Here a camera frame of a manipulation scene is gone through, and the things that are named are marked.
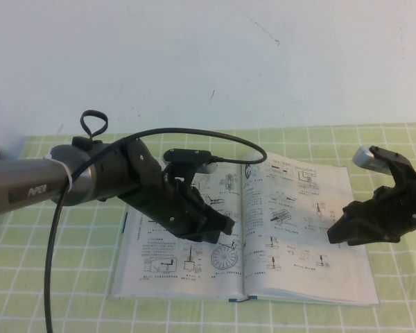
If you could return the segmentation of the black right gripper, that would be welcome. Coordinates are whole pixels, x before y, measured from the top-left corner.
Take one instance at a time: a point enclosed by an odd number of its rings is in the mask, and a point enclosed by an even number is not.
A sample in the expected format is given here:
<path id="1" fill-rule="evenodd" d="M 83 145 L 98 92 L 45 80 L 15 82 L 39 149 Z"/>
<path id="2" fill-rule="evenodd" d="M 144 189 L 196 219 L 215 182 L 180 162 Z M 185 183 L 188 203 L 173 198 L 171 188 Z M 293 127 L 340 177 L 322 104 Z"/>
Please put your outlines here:
<path id="1" fill-rule="evenodd" d="M 379 187 L 371 199 L 353 201 L 327 230 L 329 243 L 350 246 L 377 242 L 397 243 L 416 231 L 416 179 Z"/>

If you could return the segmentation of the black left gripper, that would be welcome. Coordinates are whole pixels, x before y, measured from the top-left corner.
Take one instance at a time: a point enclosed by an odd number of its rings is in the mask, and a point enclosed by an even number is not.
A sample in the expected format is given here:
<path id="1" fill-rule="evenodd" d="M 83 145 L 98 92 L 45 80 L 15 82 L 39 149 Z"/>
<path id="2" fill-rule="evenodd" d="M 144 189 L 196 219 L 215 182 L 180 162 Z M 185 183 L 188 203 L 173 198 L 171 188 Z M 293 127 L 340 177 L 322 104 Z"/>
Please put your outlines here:
<path id="1" fill-rule="evenodd" d="M 217 244 L 220 232 L 231 234 L 235 224 L 167 173 L 119 198 L 181 239 Z"/>

